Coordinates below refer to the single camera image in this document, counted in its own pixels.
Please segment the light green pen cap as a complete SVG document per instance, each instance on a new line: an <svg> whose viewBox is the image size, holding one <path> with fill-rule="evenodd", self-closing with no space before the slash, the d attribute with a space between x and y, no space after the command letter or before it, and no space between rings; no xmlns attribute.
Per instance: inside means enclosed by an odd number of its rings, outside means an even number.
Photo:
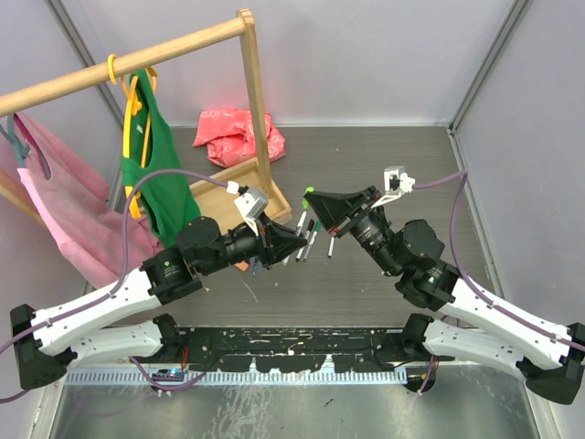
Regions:
<svg viewBox="0 0 585 439"><path fill-rule="evenodd" d="M302 203L303 203L303 207L304 207L305 209L308 209L308 208L310 207L310 204L309 204L309 202L308 202L308 200L307 200L307 196L308 196L308 195L310 195L310 194L312 194L312 193L314 193L314 187L308 187L308 188L305 190L304 194L303 194L303 200L302 200Z"/></svg>

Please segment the white pen black tip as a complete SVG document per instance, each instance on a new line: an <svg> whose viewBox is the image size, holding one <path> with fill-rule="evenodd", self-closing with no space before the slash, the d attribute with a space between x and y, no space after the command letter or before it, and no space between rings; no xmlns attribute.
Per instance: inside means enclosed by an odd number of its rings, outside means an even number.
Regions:
<svg viewBox="0 0 585 439"><path fill-rule="evenodd" d="M308 244L308 241L310 239L310 236L311 236L311 231L310 230L306 231L305 234L304 234L304 236L303 236L304 239L305 239L304 246L295 255L295 261L296 262L299 262L302 259L303 251L305 250L305 248L306 248L306 246Z"/></svg>

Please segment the long white green pen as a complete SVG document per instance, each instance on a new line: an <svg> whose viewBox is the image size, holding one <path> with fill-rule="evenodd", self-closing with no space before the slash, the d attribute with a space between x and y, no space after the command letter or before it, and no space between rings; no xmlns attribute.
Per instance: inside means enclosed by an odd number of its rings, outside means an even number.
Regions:
<svg viewBox="0 0 585 439"><path fill-rule="evenodd" d="M314 246L314 242L316 240L317 234L318 234L318 231L317 230L314 230L314 232L312 233L311 238L309 240L309 243L308 243L308 245L306 247L306 250L305 250L305 252L303 254L302 262L306 262L307 261L309 255L310 255L310 252L311 252L311 250L312 250L312 248Z"/></svg>

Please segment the white pen green tip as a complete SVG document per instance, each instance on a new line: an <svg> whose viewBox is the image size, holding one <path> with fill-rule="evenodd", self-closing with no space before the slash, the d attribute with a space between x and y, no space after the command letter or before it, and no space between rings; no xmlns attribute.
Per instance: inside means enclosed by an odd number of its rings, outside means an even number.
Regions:
<svg viewBox="0 0 585 439"><path fill-rule="evenodd" d="M299 220L297 221L296 228L295 228L295 234L297 236L300 236L300 233L301 233L301 231L303 229L303 225L304 225L304 222L305 222L305 219L306 219L306 216L307 216L307 210L308 209L303 209L302 215L299 218ZM283 266L286 266L288 264L288 261L290 260L290 257L291 257L291 255L288 255L288 256L285 257L285 259L282 261L282 265Z"/></svg>

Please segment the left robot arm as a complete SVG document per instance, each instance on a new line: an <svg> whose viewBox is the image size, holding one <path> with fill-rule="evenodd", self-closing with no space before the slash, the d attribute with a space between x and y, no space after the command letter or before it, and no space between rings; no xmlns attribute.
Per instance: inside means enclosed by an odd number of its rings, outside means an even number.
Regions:
<svg viewBox="0 0 585 439"><path fill-rule="evenodd" d="M183 340L170 316L144 327L112 329L127 316L156 309L202 288L202 276L256 258L268 268L301 249L306 239L262 215L256 229L241 223L222 233L210 217L192 219L174 246L157 253L120 281L46 309L19 305L10 312L14 352L22 390L60 379L84 359L122 353L172 362Z"/></svg>

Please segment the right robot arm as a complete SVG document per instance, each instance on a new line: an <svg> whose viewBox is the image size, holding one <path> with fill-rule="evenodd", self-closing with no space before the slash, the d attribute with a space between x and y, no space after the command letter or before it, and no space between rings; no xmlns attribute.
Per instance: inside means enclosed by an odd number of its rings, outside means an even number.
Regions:
<svg viewBox="0 0 585 439"><path fill-rule="evenodd" d="M584 376L584 326L563 326L534 316L484 289L459 264L441 259L444 244L424 219L393 231L375 187L350 194L308 191L305 201L334 238L351 234L396 289L418 308L461 319L478 332L458 331L413 315L401 349L413 360L468 359L507 371L536 395L572 404Z"/></svg>

